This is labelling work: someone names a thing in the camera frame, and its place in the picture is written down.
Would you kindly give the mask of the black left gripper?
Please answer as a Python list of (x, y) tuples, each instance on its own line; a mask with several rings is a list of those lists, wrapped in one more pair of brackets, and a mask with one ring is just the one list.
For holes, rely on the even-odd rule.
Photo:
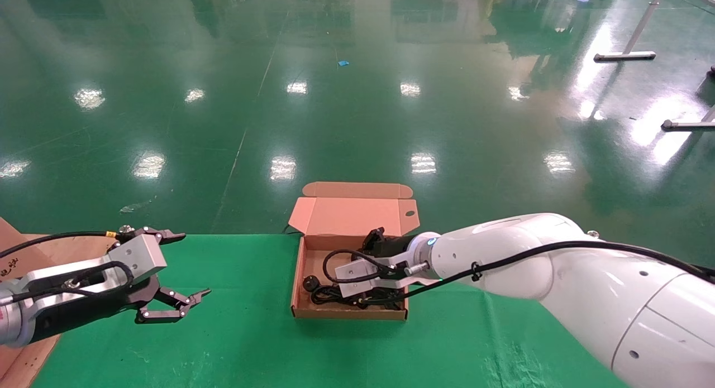
[[(169, 229), (158, 230), (144, 226), (134, 230), (134, 235), (151, 235), (159, 245), (176, 243), (186, 238), (186, 233), (174, 233)], [(64, 334), (95, 322), (100, 319), (114, 317), (122, 311), (137, 310), (136, 324), (166, 324), (176, 323), (187, 316), (189, 310), (199, 305), (202, 299), (212, 293), (212, 289), (204, 289), (189, 296), (184, 296), (166, 287), (160, 287), (158, 277), (150, 277), (128, 289), (125, 293), (115, 293), (92, 298), (83, 296), (60, 304), (39, 313), (34, 324), (31, 344), (50, 337)], [(148, 303), (158, 301), (168, 305), (169, 310), (151, 311)]]

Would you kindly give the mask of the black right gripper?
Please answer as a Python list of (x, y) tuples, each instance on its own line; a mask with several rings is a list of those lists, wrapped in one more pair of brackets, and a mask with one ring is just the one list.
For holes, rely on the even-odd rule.
[(385, 228), (379, 227), (368, 233), (362, 245), (362, 253), (373, 258), (388, 258), (408, 251), (416, 234), (407, 236), (387, 236)]

